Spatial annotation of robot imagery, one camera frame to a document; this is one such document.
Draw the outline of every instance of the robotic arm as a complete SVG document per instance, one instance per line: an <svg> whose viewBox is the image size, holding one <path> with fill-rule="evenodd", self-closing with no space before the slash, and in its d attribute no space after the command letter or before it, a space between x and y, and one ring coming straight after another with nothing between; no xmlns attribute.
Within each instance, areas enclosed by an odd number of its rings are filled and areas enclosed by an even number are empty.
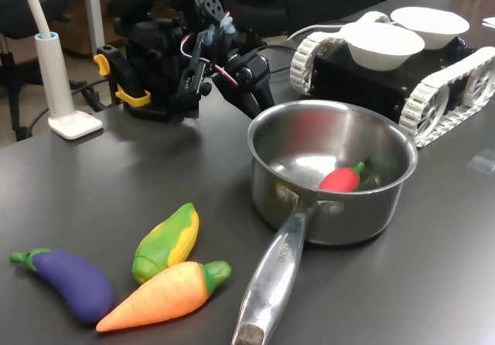
<svg viewBox="0 0 495 345"><path fill-rule="evenodd" d="M204 77L217 73L213 82L224 98L250 118L274 105L268 61L257 50L239 54L233 19L218 0L167 0L183 21L151 19L154 1L108 4L117 34L128 39L126 57L109 45L95 56L115 104L123 101L135 117L157 121L188 115L211 91Z"/></svg>

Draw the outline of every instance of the paper bowl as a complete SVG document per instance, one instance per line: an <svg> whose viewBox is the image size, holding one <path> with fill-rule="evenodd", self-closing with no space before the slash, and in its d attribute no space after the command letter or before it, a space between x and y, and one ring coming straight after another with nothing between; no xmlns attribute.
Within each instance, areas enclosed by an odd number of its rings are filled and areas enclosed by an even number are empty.
<svg viewBox="0 0 495 345"><path fill-rule="evenodd" d="M427 50L441 49L469 29L469 23L459 15L426 7L397 9L391 19L419 34Z"/></svg>
<svg viewBox="0 0 495 345"><path fill-rule="evenodd" d="M425 47L416 33L382 22L355 22L341 32L354 61L371 70L394 70Z"/></svg>

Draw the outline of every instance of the desk lamp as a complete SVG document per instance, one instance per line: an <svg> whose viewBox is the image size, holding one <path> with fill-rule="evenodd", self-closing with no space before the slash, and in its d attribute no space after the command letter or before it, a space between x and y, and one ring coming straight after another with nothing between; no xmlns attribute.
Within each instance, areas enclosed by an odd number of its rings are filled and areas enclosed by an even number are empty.
<svg viewBox="0 0 495 345"><path fill-rule="evenodd" d="M28 0L28 3L39 31L35 41L50 113L48 125L68 140L99 130L103 127L100 120L74 109L59 35L50 32L39 0Z"/></svg>

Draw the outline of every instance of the white track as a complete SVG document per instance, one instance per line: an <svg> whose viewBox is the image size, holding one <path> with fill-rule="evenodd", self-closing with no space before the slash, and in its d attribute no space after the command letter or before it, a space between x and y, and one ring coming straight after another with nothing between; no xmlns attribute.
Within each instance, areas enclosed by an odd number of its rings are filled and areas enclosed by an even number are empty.
<svg viewBox="0 0 495 345"><path fill-rule="evenodd" d="M368 12L358 22L390 22L379 12ZM291 84L302 94L311 92L315 56L332 52L345 43L341 32L314 32L299 45L291 63ZM443 115L449 99L449 84L469 77L462 105ZM473 55L430 74L412 91L402 109L399 125L426 146L483 108L495 92L495 47L483 47Z"/></svg>

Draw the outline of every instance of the pot rim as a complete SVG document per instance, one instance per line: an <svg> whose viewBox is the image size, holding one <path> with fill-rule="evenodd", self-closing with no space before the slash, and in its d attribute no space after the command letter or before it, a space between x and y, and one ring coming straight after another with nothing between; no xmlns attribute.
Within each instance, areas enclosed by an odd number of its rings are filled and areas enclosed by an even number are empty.
<svg viewBox="0 0 495 345"><path fill-rule="evenodd" d="M280 173L274 171L270 166L268 166L264 161L261 160L259 157L258 153L256 152L256 149L254 148L254 143L253 143L253 138L254 138L254 133L258 130L258 127L263 121L266 121L268 118L275 114L279 114L280 111L282 110L287 110L288 107L294 107L294 106L302 106L302 107L321 107L321 108L332 108L331 110L337 110L337 111L347 111L349 109L355 110L362 112L364 114L368 114L374 118L376 118L378 121L381 121L384 125L388 125L390 130L396 132L398 136L400 136L405 143L407 144L406 150L410 152L411 155L411 163L409 164L408 169L402 174L402 176L395 180L393 183L390 183L386 186L382 186L381 188L373 189L373 190L364 190L360 192L349 192L349 193L341 193L341 192L330 192L328 190L321 190L317 188L313 188L311 186L303 186L300 185L287 177L281 175ZM313 191L321 194L337 194L337 195L346 195L346 196L359 196L359 195L364 195L364 194L372 194L372 193L379 193L383 192L385 190L388 190L390 188L393 188L397 185L400 185L403 183L415 170L417 164L418 164L418 150L416 149L416 145L414 140L411 138L411 136L407 135L402 129L392 120L386 118L385 116L378 114L375 111L371 111L366 108L358 107L356 105L352 104L346 104L346 103L340 103L340 102L335 102L335 101L326 101L326 100L303 100L303 101L290 101L288 103L284 104L279 104L275 105L274 107L271 107L267 109L266 111L261 112L249 125L249 128L247 129L247 143L249 145L249 149L251 150L251 154L253 157L266 169L268 170L272 175L276 176L279 179L283 179L287 183L297 186L298 188L301 188L303 190L308 190L308 191Z"/></svg>

